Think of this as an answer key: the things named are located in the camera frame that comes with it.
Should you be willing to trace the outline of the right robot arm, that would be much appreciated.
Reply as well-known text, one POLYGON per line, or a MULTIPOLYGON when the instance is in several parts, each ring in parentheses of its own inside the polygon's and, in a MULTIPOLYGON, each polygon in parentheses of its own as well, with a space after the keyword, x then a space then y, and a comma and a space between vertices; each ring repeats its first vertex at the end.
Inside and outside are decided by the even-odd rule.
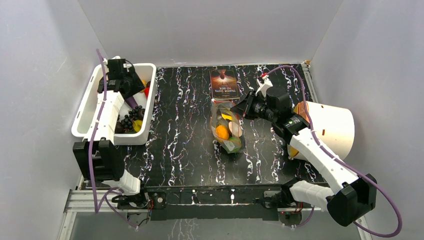
POLYGON ((281 192, 271 197, 288 207, 299 202, 308 203, 327 211, 333 220, 346 227, 370 212, 376 205, 376 179, 367 174, 360 177, 328 156, 323 143, 316 143, 311 121, 290 108, 289 96, 278 93, 275 87, 266 90, 265 96, 250 91, 230 111, 247 120, 264 119, 271 123, 274 132, 298 150, 328 183, 327 187, 311 184, 299 177, 284 183, 281 192))

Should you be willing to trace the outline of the orange fruit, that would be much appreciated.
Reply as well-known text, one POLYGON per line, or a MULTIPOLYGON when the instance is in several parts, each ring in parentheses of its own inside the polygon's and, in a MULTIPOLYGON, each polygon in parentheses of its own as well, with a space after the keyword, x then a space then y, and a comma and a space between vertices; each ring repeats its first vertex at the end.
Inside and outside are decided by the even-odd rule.
POLYGON ((230 138, 230 132, 225 125, 219 125, 215 128, 216 136, 222 140, 228 140, 230 138))

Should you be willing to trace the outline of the clear zip top bag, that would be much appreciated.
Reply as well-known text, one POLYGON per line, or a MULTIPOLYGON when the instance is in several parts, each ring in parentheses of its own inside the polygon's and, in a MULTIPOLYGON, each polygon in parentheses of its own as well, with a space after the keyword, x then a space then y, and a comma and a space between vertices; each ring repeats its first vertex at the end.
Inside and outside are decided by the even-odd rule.
MULTIPOLYGON (((231 115, 232 116, 232 121, 231 122, 236 122, 240 125, 240 120, 237 114, 233 113, 230 111, 230 108, 235 106, 235 104, 232 101, 222 101, 222 100, 215 100, 214 98, 211 100, 211 118, 210 118, 210 129, 211 132, 215 138, 215 140, 217 141, 217 143, 228 153, 228 154, 234 154, 234 153, 229 153, 229 140, 223 140, 217 137, 216 135, 216 127, 219 125, 224 125, 227 127, 227 129, 229 130, 229 122, 228 120, 225 120, 221 117, 221 113, 227 114, 227 115, 231 115)), ((241 142, 243 145, 243 134, 240 137, 241 138, 241 142)))

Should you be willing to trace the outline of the green round fruit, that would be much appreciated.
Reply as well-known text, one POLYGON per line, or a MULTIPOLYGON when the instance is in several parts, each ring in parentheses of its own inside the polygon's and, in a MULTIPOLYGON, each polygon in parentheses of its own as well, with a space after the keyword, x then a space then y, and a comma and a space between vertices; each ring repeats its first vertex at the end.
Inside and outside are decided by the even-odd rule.
POLYGON ((242 140, 240 137, 230 137, 228 139, 229 153, 237 153, 242 147, 242 140))

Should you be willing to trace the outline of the yellow pear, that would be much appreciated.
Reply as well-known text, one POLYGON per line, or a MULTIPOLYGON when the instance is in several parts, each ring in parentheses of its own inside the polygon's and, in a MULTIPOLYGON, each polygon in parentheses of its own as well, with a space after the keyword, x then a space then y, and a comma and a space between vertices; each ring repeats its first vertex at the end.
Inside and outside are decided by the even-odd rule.
POLYGON ((233 118, 232 118, 232 116, 231 115, 228 115, 228 114, 225 114, 225 113, 221 113, 221 117, 224 119, 224 120, 226 120, 226 121, 232 121, 233 120, 233 118))

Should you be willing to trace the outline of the beige onion half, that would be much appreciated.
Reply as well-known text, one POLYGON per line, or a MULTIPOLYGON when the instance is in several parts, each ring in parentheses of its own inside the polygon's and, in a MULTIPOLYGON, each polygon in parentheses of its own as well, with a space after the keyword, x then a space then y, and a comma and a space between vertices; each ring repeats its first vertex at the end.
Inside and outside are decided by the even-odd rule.
POLYGON ((228 128, 232 137, 240 138, 243 135, 243 130, 237 122, 229 122, 228 128))

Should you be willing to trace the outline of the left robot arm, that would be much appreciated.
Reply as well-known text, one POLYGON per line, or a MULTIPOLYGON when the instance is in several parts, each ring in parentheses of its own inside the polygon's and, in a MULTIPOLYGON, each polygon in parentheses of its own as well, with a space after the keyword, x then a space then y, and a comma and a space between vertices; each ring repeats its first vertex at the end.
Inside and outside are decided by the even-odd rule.
POLYGON ((144 85, 134 65, 124 58, 101 58, 100 69, 93 118, 82 141, 75 142, 72 151, 83 177, 90 180, 95 197, 96 184, 104 183, 117 193, 112 198, 114 203, 144 208, 149 203, 149 194, 142 190, 140 179, 125 169, 115 145, 121 107, 144 85))

